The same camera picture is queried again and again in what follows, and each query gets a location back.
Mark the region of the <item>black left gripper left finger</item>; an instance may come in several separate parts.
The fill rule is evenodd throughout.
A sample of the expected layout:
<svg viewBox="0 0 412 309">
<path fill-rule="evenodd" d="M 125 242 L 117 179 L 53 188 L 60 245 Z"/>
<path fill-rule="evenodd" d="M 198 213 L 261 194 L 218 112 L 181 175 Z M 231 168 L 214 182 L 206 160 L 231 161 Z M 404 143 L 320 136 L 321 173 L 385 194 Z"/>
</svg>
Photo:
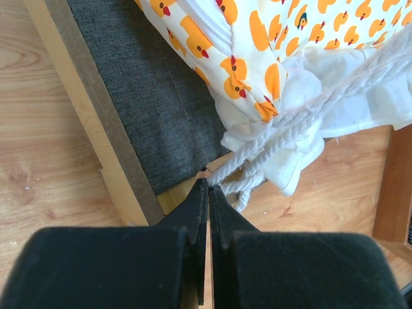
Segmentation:
<svg viewBox="0 0 412 309">
<path fill-rule="evenodd" d="M 150 227 L 47 227 L 19 254 L 2 308 L 197 308 L 204 302 L 209 188 L 193 185 Z"/>
</svg>

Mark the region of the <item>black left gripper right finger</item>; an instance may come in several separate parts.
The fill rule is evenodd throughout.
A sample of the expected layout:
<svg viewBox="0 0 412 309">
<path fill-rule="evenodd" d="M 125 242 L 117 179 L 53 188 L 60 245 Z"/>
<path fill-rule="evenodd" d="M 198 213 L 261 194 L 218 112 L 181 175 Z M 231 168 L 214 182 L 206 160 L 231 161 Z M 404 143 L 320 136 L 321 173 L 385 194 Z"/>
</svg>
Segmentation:
<svg viewBox="0 0 412 309">
<path fill-rule="evenodd" d="M 408 308 L 363 234 L 263 232 L 209 191 L 215 308 Z"/>
</svg>

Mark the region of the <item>duck print bed cover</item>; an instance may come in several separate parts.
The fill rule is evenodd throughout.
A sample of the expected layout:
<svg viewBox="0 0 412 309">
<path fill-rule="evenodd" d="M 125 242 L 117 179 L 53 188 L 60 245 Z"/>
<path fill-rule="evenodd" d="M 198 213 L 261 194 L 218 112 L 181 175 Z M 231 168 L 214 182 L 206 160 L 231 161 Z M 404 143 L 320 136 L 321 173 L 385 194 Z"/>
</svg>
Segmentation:
<svg viewBox="0 0 412 309">
<path fill-rule="evenodd" d="M 411 124 L 410 1 L 139 1 L 206 83 L 234 157 L 209 179 L 294 193 L 328 138 Z"/>
</svg>

